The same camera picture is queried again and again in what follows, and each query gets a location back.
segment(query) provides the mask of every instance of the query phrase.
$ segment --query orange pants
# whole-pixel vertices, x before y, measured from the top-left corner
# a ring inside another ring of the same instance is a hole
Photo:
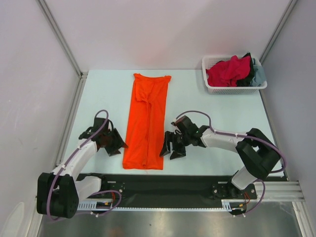
[[[163,169],[159,153],[164,140],[164,115],[171,76],[134,74],[124,150],[124,169]]]

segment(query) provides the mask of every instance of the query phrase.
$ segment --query laundry basket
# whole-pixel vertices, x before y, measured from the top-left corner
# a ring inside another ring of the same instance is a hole
[[[256,61],[256,65],[261,66],[259,59],[256,57],[252,57]],[[249,94],[253,93],[257,90],[264,89],[267,87],[267,82],[265,81],[261,86],[240,86],[240,87],[215,87],[210,86],[207,82],[208,75],[206,73],[206,69],[210,69],[219,61],[228,61],[231,59],[231,56],[204,56],[202,58],[202,70],[203,70],[203,78],[207,90],[210,94]]]

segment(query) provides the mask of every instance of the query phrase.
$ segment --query black cloth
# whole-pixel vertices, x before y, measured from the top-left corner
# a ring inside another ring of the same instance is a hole
[[[237,86],[250,86],[250,82],[255,77],[255,70],[253,69],[251,54],[247,53],[243,56],[243,58],[247,56],[250,57],[250,71],[249,71],[248,76],[245,79],[237,80],[236,82]]]

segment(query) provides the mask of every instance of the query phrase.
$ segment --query gray floor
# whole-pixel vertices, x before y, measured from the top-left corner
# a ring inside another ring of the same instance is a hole
[[[38,237],[301,237],[292,203],[262,203],[246,218],[227,212],[113,211],[50,223]]]

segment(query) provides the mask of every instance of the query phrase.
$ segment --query white table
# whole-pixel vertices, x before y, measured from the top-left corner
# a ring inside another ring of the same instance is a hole
[[[71,131],[64,160],[78,145],[79,135],[93,125],[95,114],[108,110],[125,140],[134,73],[148,77],[171,75],[164,129],[172,131],[171,122],[181,112],[200,110],[209,114],[212,125],[219,130],[246,132],[255,127],[271,141],[273,137],[259,92],[249,95],[210,95],[204,85],[201,70],[92,70],[89,71]],[[200,114],[187,114],[197,126],[207,125],[208,119]],[[188,146],[187,156],[169,160],[164,157],[163,170],[123,169],[123,155],[109,157],[101,149],[84,167],[83,173],[160,174],[160,175],[233,175],[243,167],[238,154],[218,148]],[[271,176],[283,176],[282,173]]]

